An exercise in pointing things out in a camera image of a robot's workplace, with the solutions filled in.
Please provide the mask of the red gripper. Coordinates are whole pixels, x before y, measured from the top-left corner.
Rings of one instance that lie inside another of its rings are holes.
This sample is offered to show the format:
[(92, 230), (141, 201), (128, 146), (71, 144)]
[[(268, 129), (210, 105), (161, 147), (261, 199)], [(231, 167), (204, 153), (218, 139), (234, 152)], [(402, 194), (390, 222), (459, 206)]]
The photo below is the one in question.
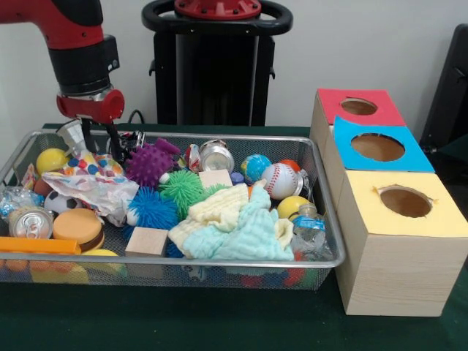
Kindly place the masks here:
[(63, 116), (81, 118), (81, 129), (86, 148), (91, 151), (91, 121), (106, 124), (110, 138), (110, 153), (115, 161), (122, 160), (122, 149), (118, 131), (113, 120), (120, 118), (124, 112), (124, 95), (118, 89), (109, 88), (95, 95), (81, 97), (58, 94), (56, 104)]

